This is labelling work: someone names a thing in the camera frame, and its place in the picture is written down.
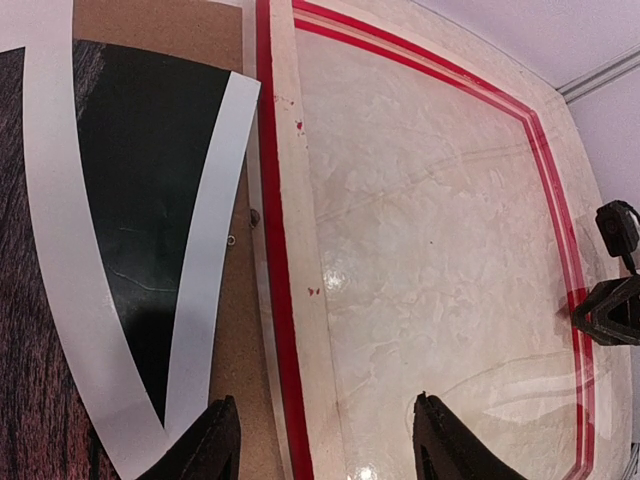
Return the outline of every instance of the red border line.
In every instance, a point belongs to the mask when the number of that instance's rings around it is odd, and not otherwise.
[[[295,344],[295,326],[282,218],[282,200],[280,197],[269,3],[269,0],[258,0],[256,2],[258,78],[263,83],[259,131],[269,277],[285,420],[294,475],[297,480],[311,480],[313,478],[313,468]],[[429,68],[424,65],[424,61],[411,60],[406,55],[394,52],[393,47],[381,46],[362,38],[354,38],[352,32],[339,31],[339,27],[335,25],[326,26],[314,23],[314,19],[297,18],[295,21],[296,27],[353,45],[421,71],[473,95],[522,122],[547,198],[562,263],[569,307],[573,310],[586,297],[580,255],[562,183],[536,112],[464,68],[389,32],[338,12],[308,3],[305,0],[293,0],[293,6],[296,13],[306,12],[316,15],[390,43],[392,46],[412,52],[420,60],[426,60],[444,67],[451,75],[443,74],[441,69]],[[581,480],[588,477],[593,470],[595,454],[595,383],[591,339],[573,330],[573,349],[577,377],[576,462],[565,478]]]
[[[313,465],[296,348],[289,261],[280,196],[269,0],[256,1],[256,38],[257,76],[262,82],[258,112],[262,200],[282,404],[294,477],[296,480],[312,480]]]
[[[534,158],[536,159],[536,165],[540,173],[545,196],[549,205],[550,215],[553,221],[554,231],[556,233],[556,241],[558,244],[558,251],[562,263],[565,285],[569,297],[569,305],[573,310],[573,308],[575,308],[575,306],[579,304],[586,296],[580,255],[570,212],[566,199],[564,197],[562,183],[560,182],[559,174],[555,166],[551,149],[549,148],[546,135],[537,114],[522,102],[514,99],[510,95],[482,80],[481,78],[471,74],[470,72],[467,72],[463,68],[389,32],[385,32],[354,18],[325,9],[324,7],[310,4],[306,1],[294,0],[294,8],[296,12],[301,12],[303,14],[311,13],[350,29],[358,30],[371,37],[388,42],[396,47],[413,52],[423,59],[446,68],[454,75],[443,75],[441,72],[435,71],[434,69],[425,66],[423,63],[412,61],[406,56],[403,56],[398,52],[394,52],[390,48],[385,48],[385,46],[380,46],[379,44],[368,42],[367,40],[363,40],[362,38],[356,38],[353,36],[353,33],[349,32],[348,30],[341,31],[333,25],[323,25],[321,22],[314,23],[314,19],[309,16],[307,16],[306,18],[296,18],[297,28],[307,30],[328,38],[332,38],[334,40],[338,40],[358,48],[362,48],[371,53],[381,55],[385,58],[401,63],[405,66],[408,66],[409,68],[418,70],[438,80],[444,81],[445,83],[452,85],[458,89],[461,89],[466,93],[469,93],[479,98],[480,100],[500,109],[502,112],[507,113],[510,116],[519,118],[522,121],[527,138],[530,142],[531,149],[534,154]],[[462,79],[465,79],[467,81],[460,81],[460,78],[455,78],[456,75],[458,77],[462,77]],[[501,104],[500,100],[506,102],[517,113],[514,114],[513,110],[505,108]],[[584,338],[585,348],[584,351],[582,351],[582,335],[576,330],[573,330],[572,333],[575,371],[577,377],[576,461],[565,478],[581,479],[586,478],[592,471],[594,460],[595,428],[593,423],[595,421],[595,385],[592,380],[593,351],[591,339],[589,339],[588,337]],[[583,453],[585,454],[585,462],[583,462]]]

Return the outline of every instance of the cork board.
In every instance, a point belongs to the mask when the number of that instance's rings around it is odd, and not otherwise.
[[[177,0],[76,0],[73,36],[242,73],[242,9],[231,5]]]

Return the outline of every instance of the white stripe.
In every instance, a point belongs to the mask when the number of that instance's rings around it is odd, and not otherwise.
[[[40,8],[37,0],[0,0],[0,52],[24,47],[29,37],[41,34],[40,25],[57,21],[59,15],[49,5]]]
[[[206,410],[227,236],[260,83],[231,73],[189,229],[169,360],[165,428],[177,440]]]
[[[57,19],[26,45],[24,153],[38,259],[82,402],[114,467],[133,479],[169,442],[127,345],[91,221],[74,108],[73,2],[40,3]]]

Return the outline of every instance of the white surface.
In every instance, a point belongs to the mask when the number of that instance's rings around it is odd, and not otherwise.
[[[73,2],[64,3],[51,5],[49,21],[26,39],[24,153],[31,221],[69,368],[105,450],[126,480],[157,462],[168,438],[127,345],[93,230],[76,124]]]
[[[490,81],[534,108],[546,130],[567,195],[586,284],[593,285],[615,274],[616,262],[607,257],[604,245],[597,242],[598,233],[592,217],[594,207],[601,203],[601,199],[575,125],[557,92],[529,71],[523,71],[520,65],[479,37],[408,0],[314,0],[314,3],[420,45]],[[287,6],[286,0],[274,0],[274,4],[278,5],[274,18],[282,27],[278,29],[277,38],[274,34],[274,66],[276,72],[288,72],[287,75],[276,74],[275,104],[289,271],[292,278],[302,280],[292,283],[291,295],[307,426],[312,439],[311,453],[314,471],[319,478],[345,478],[346,475],[327,473],[337,470],[338,457],[341,456],[339,453],[327,455],[325,448],[331,446],[333,452],[340,452],[338,447],[342,446],[342,435],[333,430],[335,418],[328,414],[326,408],[335,399],[333,389],[338,378],[328,372],[329,368],[323,368],[326,352],[330,350],[322,334],[324,325],[321,325],[323,308],[324,321],[327,321],[323,298],[326,289],[322,288],[320,295],[310,296],[305,288],[316,285],[315,271],[320,256],[316,226],[308,222],[314,208],[309,207],[310,185],[305,178],[309,174],[305,148],[307,121],[299,109],[299,79],[295,74],[295,62],[291,59],[296,55],[293,32],[285,23],[287,15],[290,15],[290,2]],[[389,103],[393,104],[393,98],[389,99]],[[305,125],[302,131],[296,127],[298,121],[303,121]],[[405,128],[399,126],[398,130],[404,131]],[[565,308],[566,297],[556,307],[558,328],[567,321]],[[595,375],[602,388],[595,399],[596,459],[591,478],[617,480],[629,457],[627,446],[631,436],[628,348],[610,349],[596,345],[594,357]],[[554,383],[554,388],[563,390],[563,382]],[[357,473],[360,478],[375,478],[373,469],[368,466],[361,466]]]
[[[634,0],[415,1],[492,43],[555,88],[640,43],[640,3]]]
[[[576,100],[569,109],[603,201],[621,199],[640,208],[640,70]]]
[[[218,297],[231,214],[260,83],[232,72],[213,128],[178,289],[165,428],[175,441],[209,404]]]

